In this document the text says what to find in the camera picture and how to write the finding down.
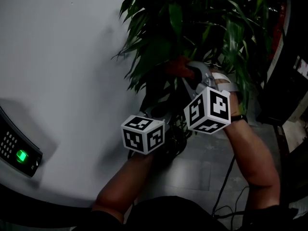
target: white wall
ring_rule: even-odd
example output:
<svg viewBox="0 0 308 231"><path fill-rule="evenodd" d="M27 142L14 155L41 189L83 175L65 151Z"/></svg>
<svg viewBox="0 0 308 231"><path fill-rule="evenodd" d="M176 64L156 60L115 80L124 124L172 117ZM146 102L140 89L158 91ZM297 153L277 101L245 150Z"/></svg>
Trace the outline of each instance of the white wall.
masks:
<svg viewBox="0 0 308 231"><path fill-rule="evenodd" d="M123 80L131 57L110 60L122 1L0 0L0 104L45 159L32 179L0 162L1 184L88 206L125 161L120 124L141 98Z"/></svg>

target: green light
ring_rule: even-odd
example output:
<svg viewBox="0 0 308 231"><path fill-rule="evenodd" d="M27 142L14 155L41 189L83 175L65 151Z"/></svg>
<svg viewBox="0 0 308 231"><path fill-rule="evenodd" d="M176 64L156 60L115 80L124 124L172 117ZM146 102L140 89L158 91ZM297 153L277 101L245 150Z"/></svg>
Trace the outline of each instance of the green light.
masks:
<svg viewBox="0 0 308 231"><path fill-rule="evenodd" d="M28 156L23 150L18 151L16 155L18 156L17 161L20 163L22 163Z"/></svg>

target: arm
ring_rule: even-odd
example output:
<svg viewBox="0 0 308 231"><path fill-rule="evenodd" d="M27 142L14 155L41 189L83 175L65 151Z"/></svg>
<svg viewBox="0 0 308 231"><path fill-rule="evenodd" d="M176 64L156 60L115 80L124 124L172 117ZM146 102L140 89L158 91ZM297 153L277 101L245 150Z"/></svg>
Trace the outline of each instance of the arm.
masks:
<svg viewBox="0 0 308 231"><path fill-rule="evenodd" d="M144 185L153 156L134 154L101 190L92 211L107 212L123 223L125 212Z"/></svg>
<svg viewBox="0 0 308 231"><path fill-rule="evenodd" d="M235 93L230 96L233 116L239 114ZM250 190L246 209L263 209L280 203L280 179L273 158L264 142L244 121L225 128L239 168Z"/></svg>

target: wristband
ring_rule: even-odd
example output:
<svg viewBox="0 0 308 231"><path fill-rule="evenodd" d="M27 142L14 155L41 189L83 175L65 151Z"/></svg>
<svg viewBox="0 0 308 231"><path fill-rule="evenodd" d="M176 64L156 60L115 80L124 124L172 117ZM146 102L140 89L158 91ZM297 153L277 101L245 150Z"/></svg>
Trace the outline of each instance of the wristband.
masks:
<svg viewBox="0 0 308 231"><path fill-rule="evenodd" d="M245 120L248 123L247 117L244 115L231 116L231 123L233 121Z"/></svg>

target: white strap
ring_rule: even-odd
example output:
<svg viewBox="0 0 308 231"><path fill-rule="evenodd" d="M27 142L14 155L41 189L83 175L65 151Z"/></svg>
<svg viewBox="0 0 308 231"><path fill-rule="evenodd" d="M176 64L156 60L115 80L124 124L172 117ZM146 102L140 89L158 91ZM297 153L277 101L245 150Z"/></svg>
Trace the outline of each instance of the white strap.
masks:
<svg viewBox="0 0 308 231"><path fill-rule="evenodd" d="M228 82L231 83L231 80L229 80L229 78L221 73L212 73L212 76L214 77L214 79L224 79Z"/></svg>
<svg viewBox="0 0 308 231"><path fill-rule="evenodd" d="M221 83L221 84L217 84L217 86L218 86L219 91L223 91L223 90L226 90L228 92L240 91L237 84L235 83Z"/></svg>

